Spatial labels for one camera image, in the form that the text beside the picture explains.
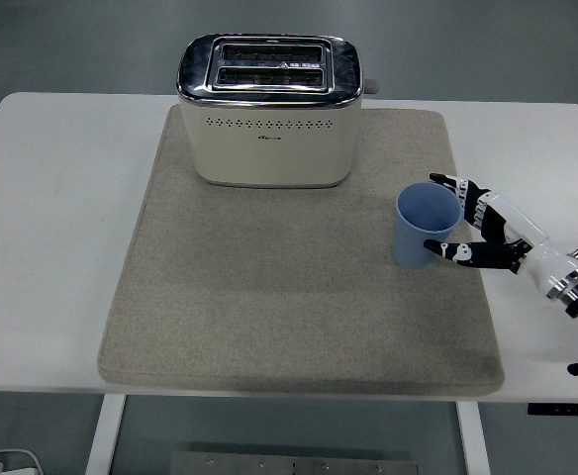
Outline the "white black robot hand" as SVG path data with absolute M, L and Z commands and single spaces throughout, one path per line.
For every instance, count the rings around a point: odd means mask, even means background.
M 432 173 L 430 180 L 452 192 L 463 218 L 480 242 L 427 239 L 424 248 L 458 265 L 524 273 L 550 300 L 578 298 L 578 260 L 558 252 L 549 237 L 511 201 L 464 178 Z

